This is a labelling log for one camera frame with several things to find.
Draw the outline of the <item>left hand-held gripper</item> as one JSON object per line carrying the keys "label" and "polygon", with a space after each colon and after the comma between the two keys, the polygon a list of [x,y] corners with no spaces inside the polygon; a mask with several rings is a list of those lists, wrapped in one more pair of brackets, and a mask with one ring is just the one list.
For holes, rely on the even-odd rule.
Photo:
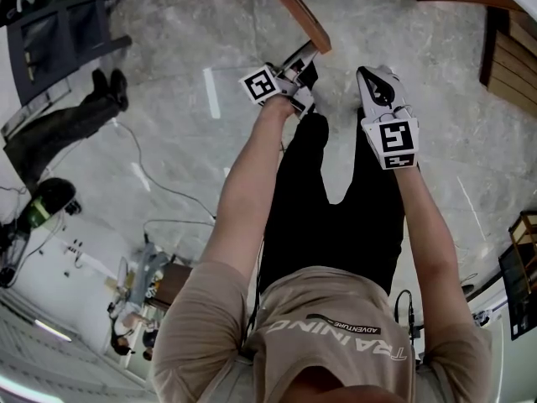
{"label": "left hand-held gripper", "polygon": [[315,110],[312,90],[318,73],[312,61],[317,54],[318,49],[309,40],[285,61],[285,67],[264,65],[239,83],[252,103],[263,106],[267,99],[280,95],[290,101],[295,114],[302,118]]}

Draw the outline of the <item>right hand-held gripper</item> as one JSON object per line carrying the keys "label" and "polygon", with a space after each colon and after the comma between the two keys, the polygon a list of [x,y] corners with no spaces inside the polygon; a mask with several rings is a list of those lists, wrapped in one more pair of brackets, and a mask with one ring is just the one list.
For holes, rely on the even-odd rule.
{"label": "right hand-held gripper", "polygon": [[399,77],[385,65],[377,68],[360,66],[357,84],[367,118],[361,121],[370,147],[383,170],[417,166],[419,123],[417,118],[393,118],[373,121],[378,117],[411,117],[407,94]]}

